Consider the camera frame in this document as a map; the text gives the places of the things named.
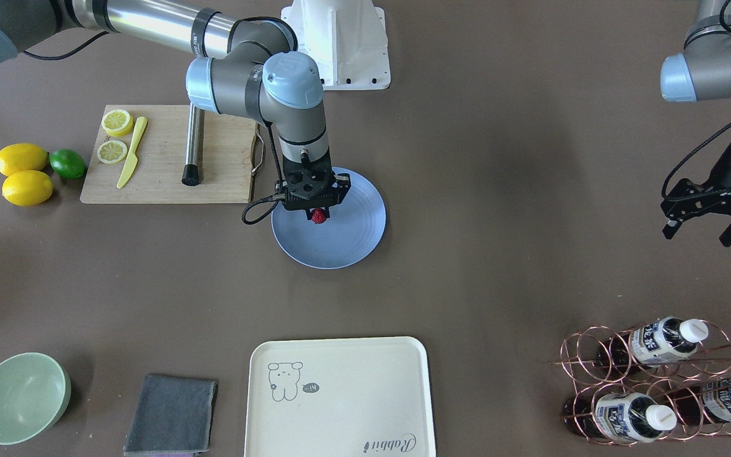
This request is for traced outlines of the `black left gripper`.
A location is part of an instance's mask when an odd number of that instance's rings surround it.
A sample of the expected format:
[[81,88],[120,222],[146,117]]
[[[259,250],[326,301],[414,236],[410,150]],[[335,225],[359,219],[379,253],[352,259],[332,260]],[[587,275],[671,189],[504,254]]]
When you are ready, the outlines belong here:
[[[683,178],[662,197],[661,210],[668,219],[662,227],[667,240],[674,238],[682,223],[707,214],[731,216],[731,143],[702,184]],[[722,246],[731,247],[731,223],[719,236]]]

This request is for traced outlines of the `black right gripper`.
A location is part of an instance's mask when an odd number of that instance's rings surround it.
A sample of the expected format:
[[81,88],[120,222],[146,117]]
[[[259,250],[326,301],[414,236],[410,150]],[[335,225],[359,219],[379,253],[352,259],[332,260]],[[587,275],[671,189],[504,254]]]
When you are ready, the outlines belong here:
[[310,221],[314,208],[324,208],[329,219],[331,206],[342,203],[351,187],[349,173],[298,167],[288,169],[284,179],[275,185],[275,200],[288,211],[304,211]]

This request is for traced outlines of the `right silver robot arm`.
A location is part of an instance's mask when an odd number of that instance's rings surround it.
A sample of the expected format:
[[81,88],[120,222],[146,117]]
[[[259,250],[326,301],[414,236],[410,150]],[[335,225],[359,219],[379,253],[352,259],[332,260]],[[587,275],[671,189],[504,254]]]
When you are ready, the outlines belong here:
[[192,106],[267,128],[281,154],[273,205],[321,225],[351,190],[349,174],[331,162],[319,68],[280,18],[232,18],[182,1],[0,1],[0,63],[69,29],[190,53]]

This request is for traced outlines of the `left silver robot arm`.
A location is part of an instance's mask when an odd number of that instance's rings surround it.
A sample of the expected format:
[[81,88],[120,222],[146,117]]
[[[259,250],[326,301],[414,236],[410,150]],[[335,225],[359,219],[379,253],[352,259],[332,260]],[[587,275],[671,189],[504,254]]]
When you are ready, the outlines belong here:
[[[681,54],[661,67],[661,93],[669,102],[731,98],[731,1],[701,1]],[[702,184],[679,180],[662,188],[662,234],[673,238],[687,220],[708,214],[731,216],[731,142]],[[720,235],[731,246],[731,223]]]

